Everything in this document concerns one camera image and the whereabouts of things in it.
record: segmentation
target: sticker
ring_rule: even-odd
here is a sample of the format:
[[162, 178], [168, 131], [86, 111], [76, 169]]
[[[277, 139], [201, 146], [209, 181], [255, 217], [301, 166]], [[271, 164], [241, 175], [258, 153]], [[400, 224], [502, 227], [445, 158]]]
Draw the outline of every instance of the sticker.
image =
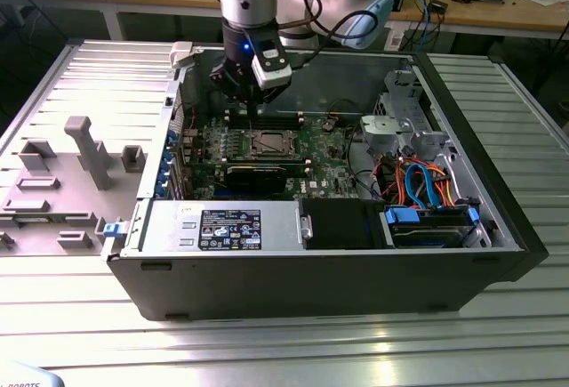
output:
[[201, 250], [260, 250], [260, 242], [260, 211], [202, 211], [199, 235]]

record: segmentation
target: metal frame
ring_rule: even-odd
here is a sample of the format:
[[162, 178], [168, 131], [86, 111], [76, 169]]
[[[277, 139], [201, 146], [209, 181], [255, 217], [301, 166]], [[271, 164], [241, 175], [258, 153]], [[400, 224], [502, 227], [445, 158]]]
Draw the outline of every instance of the metal frame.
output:
[[[108, 34], [111, 40], [125, 40], [124, 31], [120, 25], [118, 14], [125, 13], [148, 13], [178, 16], [197, 16], [209, 18], [221, 18], [221, 9], [210, 7], [181, 7], [181, 6], [161, 6], [155, 4], [128, 4], [114, 2], [92, 2], [92, 1], [73, 1], [73, 0], [34, 0], [38, 5], [57, 9], [79, 9], [85, 11], [98, 11], [103, 14], [107, 25]], [[0, 0], [0, 4], [18, 6], [27, 5], [26, 0]], [[418, 21], [412, 20], [388, 20], [385, 28], [389, 28], [388, 39], [384, 50], [397, 51], [403, 42], [404, 32], [408, 29], [417, 27]], [[424, 23], [419, 23], [419, 30], [424, 29]], [[478, 25], [441, 25], [441, 31], [449, 33], [478, 34], [484, 36], [512, 36], [525, 38], [545, 38], [557, 39], [560, 32], [542, 31], [525, 28], [494, 28]]]

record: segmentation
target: side panel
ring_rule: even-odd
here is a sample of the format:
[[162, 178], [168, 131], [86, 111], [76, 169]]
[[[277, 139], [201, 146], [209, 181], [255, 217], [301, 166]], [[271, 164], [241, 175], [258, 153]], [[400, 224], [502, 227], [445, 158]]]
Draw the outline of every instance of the side panel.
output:
[[[523, 263], [515, 270], [505, 273], [505, 276], [501, 278], [501, 280], [518, 280], [527, 271], [547, 258], [548, 252], [533, 229], [532, 224], [527, 220], [524, 211], [520, 208], [508, 185], [496, 169], [493, 161], [486, 153], [482, 143], [470, 127], [469, 121], [464, 117], [453, 94], [439, 75], [440, 70], [437, 71], [435, 69], [429, 56], [424, 53], [416, 55], [415, 58], [426, 81], [423, 86], [429, 88], [442, 110], [442, 114], [452, 125], [458, 141], [456, 145], [460, 145], [464, 153], [468, 155], [476, 174], [490, 195], [492, 202], [498, 209], [516, 243], [527, 251], [524, 252], [525, 258], [522, 260]], [[449, 68], [452, 70], [457, 67], [449, 66]]]
[[475, 256], [113, 259], [150, 320], [340, 316], [458, 310], [521, 253]]

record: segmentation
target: table leg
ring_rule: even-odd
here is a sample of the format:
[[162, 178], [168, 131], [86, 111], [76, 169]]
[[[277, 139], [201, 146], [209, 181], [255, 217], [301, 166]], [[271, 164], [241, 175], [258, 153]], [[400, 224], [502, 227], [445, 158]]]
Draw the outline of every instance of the table leg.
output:
[[386, 25], [389, 28], [388, 39], [385, 41], [383, 49], [385, 51], [397, 52], [403, 43], [405, 31], [409, 29], [410, 22], [406, 20], [390, 21]]
[[19, 6], [14, 6], [13, 4], [0, 4], [0, 10], [8, 16], [8, 20], [11, 20], [16, 27], [23, 27], [26, 25], [26, 21], [21, 16]]
[[126, 40], [124, 38], [123, 27], [120, 20], [118, 19], [118, 12], [116, 9], [105, 9], [101, 13], [105, 17], [105, 23], [107, 24], [108, 36], [111, 40]]

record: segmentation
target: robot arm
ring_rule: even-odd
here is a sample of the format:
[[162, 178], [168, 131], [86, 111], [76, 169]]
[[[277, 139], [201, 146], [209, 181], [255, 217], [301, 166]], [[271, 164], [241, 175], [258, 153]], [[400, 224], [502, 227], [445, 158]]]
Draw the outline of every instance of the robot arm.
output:
[[278, 36], [276, 0], [220, 1], [226, 59], [211, 78], [254, 116], [256, 106], [275, 99], [293, 74]]
[[220, 2], [226, 58], [213, 69], [211, 79], [228, 98], [244, 103], [252, 117], [256, 114], [258, 104], [273, 101], [291, 83], [293, 69], [279, 38], [279, 28], [282, 27], [279, 27], [279, 23], [305, 20], [308, 2], [312, 12], [320, 12], [316, 20], [306, 20], [305, 25], [281, 30], [281, 34], [286, 36], [285, 40], [290, 40], [290, 36], [305, 38], [307, 33], [314, 35], [314, 32], [328, 36], [330, 28], [347, 14], [367, 11], [378, 19], [377, 26], [372, 15], [358, 15], [346, 20], [332, 35], [344, 45], [364, 49], [381, 32], [393, 6], [393, 0]]

